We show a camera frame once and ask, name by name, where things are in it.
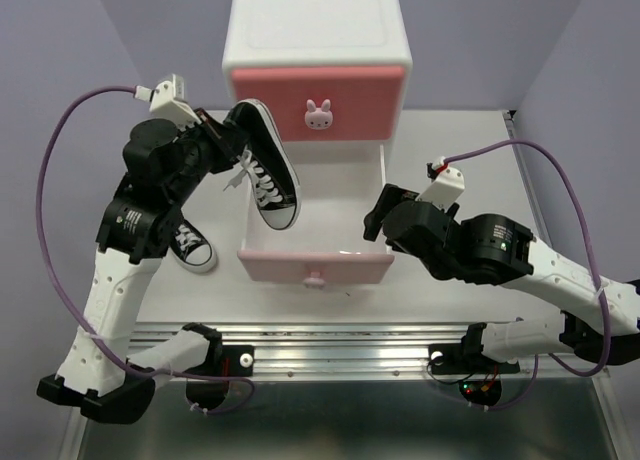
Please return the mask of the dark pink drawer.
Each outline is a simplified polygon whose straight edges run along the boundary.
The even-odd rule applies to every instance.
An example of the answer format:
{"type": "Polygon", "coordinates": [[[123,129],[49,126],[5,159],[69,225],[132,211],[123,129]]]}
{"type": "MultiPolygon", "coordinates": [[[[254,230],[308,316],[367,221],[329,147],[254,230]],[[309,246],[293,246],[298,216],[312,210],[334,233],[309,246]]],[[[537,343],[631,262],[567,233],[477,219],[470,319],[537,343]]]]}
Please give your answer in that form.
{"type": "Polygon", "coordinates": [[[392,137],[402,104],[401,66],[238,68],[237,99],[270,110],[284,141],[376,141],[392,137]]]}

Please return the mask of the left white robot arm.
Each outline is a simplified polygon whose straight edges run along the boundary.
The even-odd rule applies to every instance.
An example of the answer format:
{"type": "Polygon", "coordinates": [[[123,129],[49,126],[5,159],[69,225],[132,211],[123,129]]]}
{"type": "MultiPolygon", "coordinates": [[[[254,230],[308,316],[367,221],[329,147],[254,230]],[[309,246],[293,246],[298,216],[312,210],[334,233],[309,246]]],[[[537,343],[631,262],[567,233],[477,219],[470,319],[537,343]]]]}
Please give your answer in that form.
{"type": "Polygon", "coordinates": [[[55,272],[48,272],[78,330],[67,357],[39,381],[36,393],[75,407],[97,423],[135,423],[156,391],[174,378],[221,389],[215,406],[191,403],[191,409],[206,416],[244,407],[256,390],[249,371],[236,369],[225,356],[221,333],[200,323],[186,324],[163,343],[127,354],[142,300],[183,221],[184,204],[206,175],[233,166],[233,146],[246,144],[242,132],[203,110],[196,115],[196,124],[184,129],[151,119],[131,130],[123,148],[126,172],[98,229],[83,311],[55,272]]]}

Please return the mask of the black canvas sneaker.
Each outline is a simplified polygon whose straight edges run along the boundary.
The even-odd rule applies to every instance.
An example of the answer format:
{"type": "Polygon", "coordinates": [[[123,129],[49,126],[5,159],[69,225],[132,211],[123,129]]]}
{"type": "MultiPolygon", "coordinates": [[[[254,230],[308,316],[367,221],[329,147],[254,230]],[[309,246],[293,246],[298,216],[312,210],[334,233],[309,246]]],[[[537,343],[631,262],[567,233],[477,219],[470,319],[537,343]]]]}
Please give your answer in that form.
{"type": "Polygon", "coordinates": [[[227,120],[246,132],[248,140],[238,157],[240,170],[225,188],[237,188],[247,177],[266,225],[276,231],[291,228],[300,212],[300,184],[268,107],[257,99],[241,100],[227,120]]]}
{"type": "Polygon", "coordinates": [[[212,271],[218,263],[218,256],[208,239],[188,220],[184,219],[170,242],[170,250],[177,262],[194,274],[212,271]]]}

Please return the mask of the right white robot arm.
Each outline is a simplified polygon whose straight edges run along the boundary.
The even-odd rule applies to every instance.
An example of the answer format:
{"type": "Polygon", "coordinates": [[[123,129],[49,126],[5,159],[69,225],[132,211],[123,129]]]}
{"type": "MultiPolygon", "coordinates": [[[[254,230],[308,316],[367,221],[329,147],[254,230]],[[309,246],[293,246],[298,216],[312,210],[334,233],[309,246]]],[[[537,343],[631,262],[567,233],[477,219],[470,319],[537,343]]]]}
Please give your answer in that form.
{"type": "Polygon", "coordinates": [[[383,187],[364,218],[363,237],[383,236],[394,251],[418,259],[436,280],[497,286],[556,307],[538,320],[470,325],[456,344],[435,344],[439,373],[513,369],[518,359],[572,353],[591,363],[625,365],[639,357],[639,284],[601,278],[560,255],[533,232],[499,214],[457,221],[418,193],[383,187]]]}

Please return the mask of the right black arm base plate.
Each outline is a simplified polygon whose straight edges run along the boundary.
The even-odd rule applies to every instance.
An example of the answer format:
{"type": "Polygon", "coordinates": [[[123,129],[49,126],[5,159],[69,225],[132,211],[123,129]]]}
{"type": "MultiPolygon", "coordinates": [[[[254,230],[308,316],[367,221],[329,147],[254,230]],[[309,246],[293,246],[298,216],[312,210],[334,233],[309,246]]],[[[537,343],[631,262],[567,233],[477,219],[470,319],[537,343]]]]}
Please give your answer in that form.
{"type": "Polygon", "coordinates": [[[430,344],[429,365],[435,375],[516,374],[518,362],[499,363],[479,353],[465,354],[460,343],[430,344]]]}

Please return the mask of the light pink drawer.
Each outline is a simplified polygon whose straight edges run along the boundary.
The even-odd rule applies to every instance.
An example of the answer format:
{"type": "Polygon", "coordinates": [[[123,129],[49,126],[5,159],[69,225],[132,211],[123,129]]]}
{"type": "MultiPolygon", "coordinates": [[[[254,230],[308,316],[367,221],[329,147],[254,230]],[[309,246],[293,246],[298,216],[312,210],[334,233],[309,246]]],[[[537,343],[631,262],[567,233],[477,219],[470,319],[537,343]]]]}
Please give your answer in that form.
{"type": "Polygon", "coordinates": [[[374,141],[287,142],[300,182],[300,211],[269,228],[248,201],[238,258],[258,282],[311,288],[379,284],[394,261],[382,240],[363,239],[364,217],[386,183],[385,147],[374,141]]]}

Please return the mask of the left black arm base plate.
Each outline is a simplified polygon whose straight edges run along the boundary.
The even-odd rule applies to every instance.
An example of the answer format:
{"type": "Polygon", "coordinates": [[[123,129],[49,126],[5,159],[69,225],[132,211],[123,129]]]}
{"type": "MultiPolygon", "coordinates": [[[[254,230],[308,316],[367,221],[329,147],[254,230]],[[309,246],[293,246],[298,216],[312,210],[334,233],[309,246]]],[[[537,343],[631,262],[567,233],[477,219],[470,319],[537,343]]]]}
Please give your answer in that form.
{"type": "Polygon", "coordinates": [[[253,345],[218,344],[209,348],[203,363],[188,369],[187,373],[215,377],[251,377],[254,357],[253,345]]]}

